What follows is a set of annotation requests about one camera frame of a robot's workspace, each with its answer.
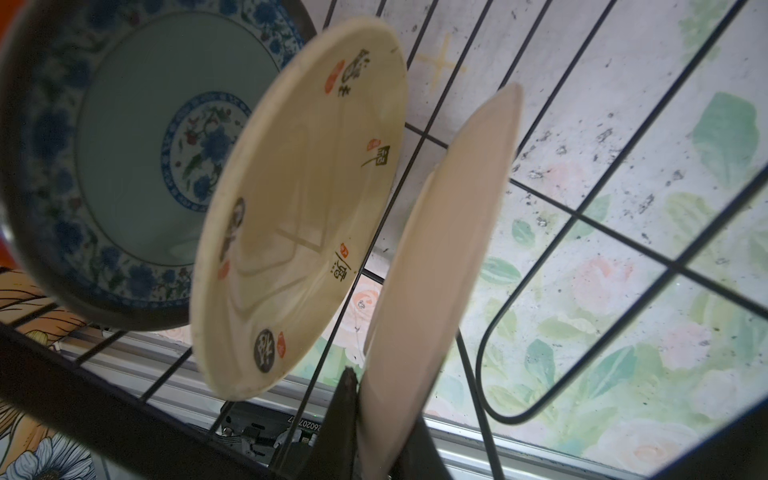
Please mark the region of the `beige plate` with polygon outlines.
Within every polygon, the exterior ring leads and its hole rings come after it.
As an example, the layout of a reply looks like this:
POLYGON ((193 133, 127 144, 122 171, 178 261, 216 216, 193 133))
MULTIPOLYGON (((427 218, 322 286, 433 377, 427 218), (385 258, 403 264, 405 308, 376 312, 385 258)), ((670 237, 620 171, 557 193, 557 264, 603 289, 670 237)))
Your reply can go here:
POLYGON ((459 329, 516 155, 524 91, 500 89, 464 123, 425 181, 365 341, 358 454, 384 479, 405 446, 459 329))

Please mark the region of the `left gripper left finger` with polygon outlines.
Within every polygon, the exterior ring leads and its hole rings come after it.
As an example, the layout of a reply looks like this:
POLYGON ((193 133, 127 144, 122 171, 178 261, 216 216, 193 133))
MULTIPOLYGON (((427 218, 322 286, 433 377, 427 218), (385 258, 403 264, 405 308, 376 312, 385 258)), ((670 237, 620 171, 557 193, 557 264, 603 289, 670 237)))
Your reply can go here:
POLYGON ((298 479, 350 480, 357 455, 358 379, 347 367, 298 479))

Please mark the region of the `black wire dish rack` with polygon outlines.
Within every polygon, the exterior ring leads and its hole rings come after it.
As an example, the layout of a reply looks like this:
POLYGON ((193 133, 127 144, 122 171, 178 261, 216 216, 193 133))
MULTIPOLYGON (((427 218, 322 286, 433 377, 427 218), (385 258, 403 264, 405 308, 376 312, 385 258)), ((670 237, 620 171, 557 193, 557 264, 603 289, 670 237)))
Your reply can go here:
POLYGON ((452 478, 650 477, 766 403, 765 2, 300 2, 313 38, 376 17, 406 59, 398 171, 350 291, 289 374, 228 401, 190 320, 101 326, 3 268, 3 478, 299 472, 344 370, 362 380, 425 181, 511 82, 516 155, 422 409, 452 478))

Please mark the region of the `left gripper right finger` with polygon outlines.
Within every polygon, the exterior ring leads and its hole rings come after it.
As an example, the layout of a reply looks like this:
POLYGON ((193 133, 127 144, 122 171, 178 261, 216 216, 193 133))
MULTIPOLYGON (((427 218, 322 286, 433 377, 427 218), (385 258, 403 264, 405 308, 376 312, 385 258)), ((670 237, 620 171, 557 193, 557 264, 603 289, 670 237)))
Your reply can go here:
POLYGON ((422 416, 416 420, 390 477, 394 480, 452 480, 422 416))

